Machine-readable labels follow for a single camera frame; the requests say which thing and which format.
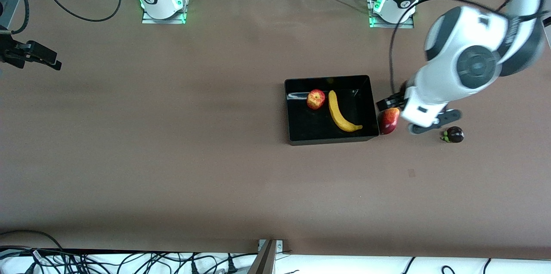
black tray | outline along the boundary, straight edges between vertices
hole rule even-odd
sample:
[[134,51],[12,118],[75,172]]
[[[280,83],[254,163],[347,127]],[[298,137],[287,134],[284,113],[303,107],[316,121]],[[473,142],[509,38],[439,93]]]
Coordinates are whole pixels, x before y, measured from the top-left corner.
[[[325,93],[325,103],[313,110],[306,105],[314,89]],[[329,113],[329,91],[337,94],[346,120],[364,127],[352,133],[337,127]],[[367,75],[285,80],[291,145],[361,142],[379,135],[371,83]]]

yellow banana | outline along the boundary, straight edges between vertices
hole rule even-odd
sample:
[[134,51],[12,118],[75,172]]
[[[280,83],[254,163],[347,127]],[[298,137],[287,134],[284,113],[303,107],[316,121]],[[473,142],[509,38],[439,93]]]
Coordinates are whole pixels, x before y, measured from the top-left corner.
[[341,115],[337,94],[333,90],[329,91],[329,112],[335,124],[343,131],[357,131],[363,127],[362,125],[355,125],[348,122],[343,115]]

tabletop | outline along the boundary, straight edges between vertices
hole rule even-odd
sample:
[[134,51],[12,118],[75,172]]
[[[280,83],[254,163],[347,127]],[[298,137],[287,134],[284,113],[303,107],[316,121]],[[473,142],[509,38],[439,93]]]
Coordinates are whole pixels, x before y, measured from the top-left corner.
[[[450,104],[461,144],[400,121],[367,142],[291,146],[286,79],[367,74],[375,101],[390,94],[391,29],[368,26],[364,0],[191,0],[185,25],[142,25],[136,0],[102,23],[29,1],[16,39],[63,67],[0,66],[0,229],[68,248],[251,251],[273,237],[299,254],[551,251],[549,48]],[[59,1],[92,18],[117,2]],[[456,5],[420,5],[415,28],[398,31],[398,83]]]

red apple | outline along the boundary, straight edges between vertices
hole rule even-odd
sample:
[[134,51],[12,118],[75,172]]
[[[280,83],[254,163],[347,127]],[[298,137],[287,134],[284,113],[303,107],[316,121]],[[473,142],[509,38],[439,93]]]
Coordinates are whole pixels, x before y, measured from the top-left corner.
[[306,98],[306,104],[311,109],[318,109],[323,103],[325,103],[325,93],[321,90],[312,90]]
[[394,129],[396,129],[399,118],[400,109],[396,107],[386,109],[382,113],[380,113],[378,117],[378,123],[381,135],[390,134]]

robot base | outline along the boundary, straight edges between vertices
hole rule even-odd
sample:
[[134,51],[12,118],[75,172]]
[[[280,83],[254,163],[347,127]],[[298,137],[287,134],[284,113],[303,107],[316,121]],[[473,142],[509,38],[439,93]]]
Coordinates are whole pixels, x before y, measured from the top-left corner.
[[182,5],[183,7],[176,11],[171,17],[168,17],[166,19],[155,19],[147,14],[143,7],[143,1],[140,0],[140,4],[142,5],[143,15],[142,15],[142,23],[143,24],[186,24],[187,19],[187,7],[189,5],[189,0],[176,0],[179,5]]
[[[396,24],[388,23],[384,21],[380,15],[378,15],[374,9],[378,2],[368,0],[368,11],[369,11],[369,27],[384,27],[384,28],[394,28]],[[413,17],[409,17],[405,22],[400,24],[398,28],[413,28]]]

